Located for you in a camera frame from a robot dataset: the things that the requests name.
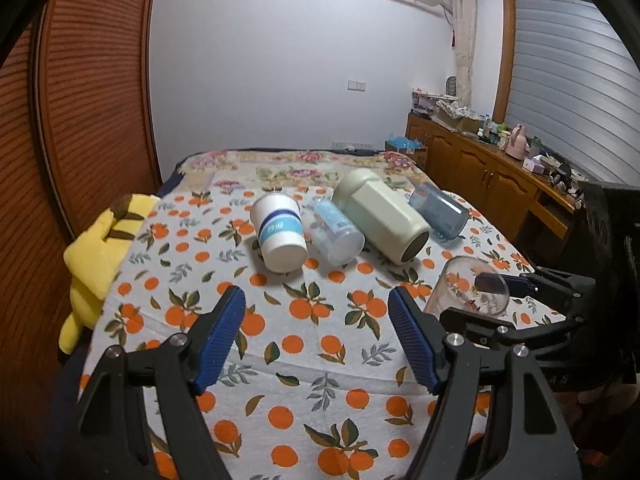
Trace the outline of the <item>grey window blind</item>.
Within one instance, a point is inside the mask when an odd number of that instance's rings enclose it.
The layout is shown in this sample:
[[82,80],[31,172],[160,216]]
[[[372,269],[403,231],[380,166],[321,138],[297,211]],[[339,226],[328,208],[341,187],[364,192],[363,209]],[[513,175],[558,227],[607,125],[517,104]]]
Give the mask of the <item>grey window blind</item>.
[[590,0],[514,0],[506,122],[606,182],[639,182],[639,70]]

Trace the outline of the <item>cream faceted mug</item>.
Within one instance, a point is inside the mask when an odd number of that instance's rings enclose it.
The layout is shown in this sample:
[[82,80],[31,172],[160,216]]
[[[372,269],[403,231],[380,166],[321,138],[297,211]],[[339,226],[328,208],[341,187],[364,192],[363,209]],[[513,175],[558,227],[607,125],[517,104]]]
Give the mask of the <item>cream faceted mug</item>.
[[398,266],[412,260],[430,237],[427,222],[405,196],[369,169],[346,174],[332,200],[368,242]]

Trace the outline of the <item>white wall switch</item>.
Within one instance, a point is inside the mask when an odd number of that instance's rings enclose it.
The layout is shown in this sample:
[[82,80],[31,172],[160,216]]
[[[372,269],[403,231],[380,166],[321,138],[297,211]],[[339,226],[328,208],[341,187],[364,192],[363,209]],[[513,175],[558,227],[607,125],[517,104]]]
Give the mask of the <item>white wall switch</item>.
[[365,92],[367,90],[367,84],[363,81],[349,79],[349,81],[347,81],[347,90]]

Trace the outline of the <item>pink thermos jug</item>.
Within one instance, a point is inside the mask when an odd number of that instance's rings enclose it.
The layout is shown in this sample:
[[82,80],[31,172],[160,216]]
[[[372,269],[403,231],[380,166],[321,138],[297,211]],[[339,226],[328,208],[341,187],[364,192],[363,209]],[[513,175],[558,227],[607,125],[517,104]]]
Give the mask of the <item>pink thermos jug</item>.
[[528,150],[526,127],[518,124],[512,129],[504,151],[513,159],[524,160],[526,159]]

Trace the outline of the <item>blue item box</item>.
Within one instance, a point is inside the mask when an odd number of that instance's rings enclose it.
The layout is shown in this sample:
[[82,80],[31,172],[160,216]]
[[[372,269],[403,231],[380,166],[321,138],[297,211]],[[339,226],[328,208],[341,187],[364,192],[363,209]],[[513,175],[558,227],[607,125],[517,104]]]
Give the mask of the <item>blue item box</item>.
[[410,158],[416,166],[424,166],[427,159],[427,147],[420,140],[391,134],[385,140],[385,151],[394,152]]

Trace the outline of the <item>beige floral curtain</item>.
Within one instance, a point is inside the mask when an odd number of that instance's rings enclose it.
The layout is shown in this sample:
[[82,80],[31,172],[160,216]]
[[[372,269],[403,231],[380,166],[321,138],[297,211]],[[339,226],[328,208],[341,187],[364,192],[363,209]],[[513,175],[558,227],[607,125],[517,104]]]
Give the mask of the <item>beige floral curtain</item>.
[[473,66],[476,41],[476,0],[451,0],[454,23],[454,58],[457,67],[457,97],[466,107],[471,106]]

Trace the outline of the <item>cardboard box with cloth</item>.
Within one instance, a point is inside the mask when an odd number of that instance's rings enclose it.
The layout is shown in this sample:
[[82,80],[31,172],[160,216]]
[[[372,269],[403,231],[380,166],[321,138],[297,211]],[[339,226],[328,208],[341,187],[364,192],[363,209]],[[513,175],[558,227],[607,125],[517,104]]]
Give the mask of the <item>cardboard box with cloth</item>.
[[438,100],[434,118],[450,130],[461,133],[477,133],[484,127],[482,116],[472,113],[466,107],[457,107],[454,102]]

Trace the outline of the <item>clear glass red characters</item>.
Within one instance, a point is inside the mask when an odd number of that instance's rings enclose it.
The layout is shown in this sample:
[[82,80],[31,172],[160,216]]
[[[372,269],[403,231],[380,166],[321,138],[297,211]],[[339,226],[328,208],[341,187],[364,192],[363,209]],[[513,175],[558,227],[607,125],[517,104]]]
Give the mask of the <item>clear glass red characters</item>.
[[438,318],[445,310],[456,308],[496,318],[509,300],[508,285],[501,274],[480,259],[457,256],[442,269],[424,312]]

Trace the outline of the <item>brown louvered wardrobe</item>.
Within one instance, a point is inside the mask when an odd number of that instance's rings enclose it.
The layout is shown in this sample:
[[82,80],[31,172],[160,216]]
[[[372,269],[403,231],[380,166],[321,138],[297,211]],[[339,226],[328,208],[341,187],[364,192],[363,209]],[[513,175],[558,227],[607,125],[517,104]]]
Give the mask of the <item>brown louvered wardrobe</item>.
[[1,0],[1,474],[49,477],[65,247],[160,187],[153,0]]

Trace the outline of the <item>yellow plush toy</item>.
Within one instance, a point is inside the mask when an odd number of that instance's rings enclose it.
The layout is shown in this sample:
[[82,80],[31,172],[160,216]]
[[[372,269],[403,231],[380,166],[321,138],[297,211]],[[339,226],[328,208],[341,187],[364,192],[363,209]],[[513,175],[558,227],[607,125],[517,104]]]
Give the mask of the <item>yellow plush toy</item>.
[[66,356],[73,353],[85,330],[96,327],[116,272],[157,202],[154,195],[122,196],[65,249],[63,260],[72,277],[72,313],[60,330],[58,350]]

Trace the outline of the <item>floral bed blanket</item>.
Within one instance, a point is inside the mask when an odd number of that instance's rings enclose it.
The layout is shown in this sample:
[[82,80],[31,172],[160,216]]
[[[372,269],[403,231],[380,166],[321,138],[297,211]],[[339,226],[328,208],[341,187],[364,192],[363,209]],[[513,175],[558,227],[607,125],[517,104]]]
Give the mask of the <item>floral bed blanket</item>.
[[369,169],[391,188],[407,192],[431,181],[409,156],[397,152],[228,150],[198,153],[178,162],[158,194],[213,188],[226,194],[242,188],[336,188],[356,169]]

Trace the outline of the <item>tissue box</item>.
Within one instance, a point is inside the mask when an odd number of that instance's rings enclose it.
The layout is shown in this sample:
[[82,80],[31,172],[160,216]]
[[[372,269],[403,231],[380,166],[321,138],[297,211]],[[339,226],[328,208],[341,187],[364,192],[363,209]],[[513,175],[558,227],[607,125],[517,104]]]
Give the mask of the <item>tissue box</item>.
[[526,158],[523,160],[522,168],[530,174],[546,174],[548,172],[548,168],[544,166],[541,159],[541,155],[536,155],[533,158]]

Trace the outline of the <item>white wall socket strip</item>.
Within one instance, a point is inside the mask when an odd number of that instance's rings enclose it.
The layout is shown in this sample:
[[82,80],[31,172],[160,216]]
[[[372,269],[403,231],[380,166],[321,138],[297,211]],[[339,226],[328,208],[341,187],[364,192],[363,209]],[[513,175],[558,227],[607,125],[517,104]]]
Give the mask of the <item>white wall socket strip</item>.
[[373,151],[374,146],[372,144],[367,143],[357,143],[357,142],[346,142],[346,141],[338,141],[333,142],[331,145],[333,151],[346,151],[346,152],[356,152],[356,151]]

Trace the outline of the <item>wooden sideboard cabinet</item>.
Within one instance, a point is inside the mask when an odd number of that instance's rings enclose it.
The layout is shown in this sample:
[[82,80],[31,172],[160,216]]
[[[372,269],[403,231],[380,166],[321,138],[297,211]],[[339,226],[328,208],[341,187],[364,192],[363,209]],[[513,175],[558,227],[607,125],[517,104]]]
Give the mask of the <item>wooden sideboard cabinet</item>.
[[421,169],[443,190],[467,200],[536,262],[561,255],[572,234],[575,200],[530,174],[492,145],[413,113],[406,137],[426,147]]

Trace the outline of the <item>blue translucent plastic cup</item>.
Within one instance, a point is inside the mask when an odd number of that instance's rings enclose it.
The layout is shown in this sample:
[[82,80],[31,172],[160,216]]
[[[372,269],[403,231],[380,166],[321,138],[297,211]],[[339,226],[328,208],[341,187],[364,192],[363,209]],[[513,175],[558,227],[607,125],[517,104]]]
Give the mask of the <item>blue translucent plastic cup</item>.
[[457,238],[470,218],[470,212],[432,184],[414,189],[409,205],[415,209],[442,240]]

